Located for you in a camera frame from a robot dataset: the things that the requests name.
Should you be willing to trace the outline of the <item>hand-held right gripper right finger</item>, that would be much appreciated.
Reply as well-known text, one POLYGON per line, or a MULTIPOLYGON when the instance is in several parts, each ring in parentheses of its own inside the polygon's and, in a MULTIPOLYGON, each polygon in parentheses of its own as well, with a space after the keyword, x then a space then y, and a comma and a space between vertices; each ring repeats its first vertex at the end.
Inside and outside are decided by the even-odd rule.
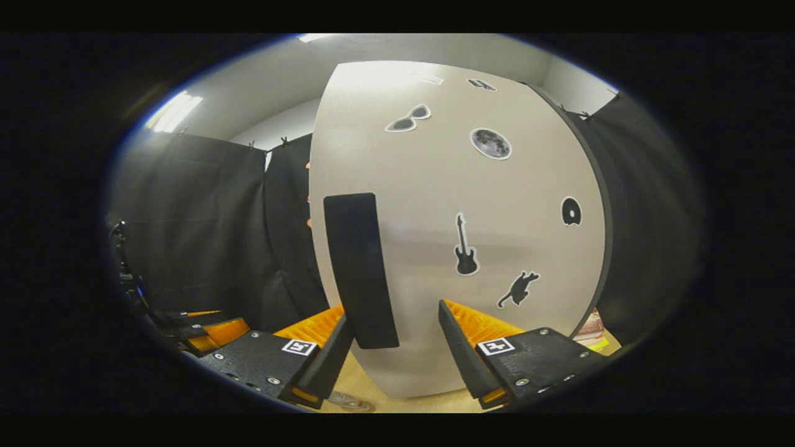
POLYGON ((472 399, 483 409, 523 409, 570 391, 607 357, 558 331, 525 330, 451 300, 438 320, 472 399))

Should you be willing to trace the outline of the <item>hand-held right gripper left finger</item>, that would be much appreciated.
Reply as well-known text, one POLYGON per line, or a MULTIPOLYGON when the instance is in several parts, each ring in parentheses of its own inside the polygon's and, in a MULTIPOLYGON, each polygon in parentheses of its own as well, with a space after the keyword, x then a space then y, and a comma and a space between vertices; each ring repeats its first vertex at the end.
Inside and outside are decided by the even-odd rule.
POLYGON ((320 410, 329 399, 354 334, 338 305, 276 333, 250 329, 199 357, 199 365, 249 394, 320 410))

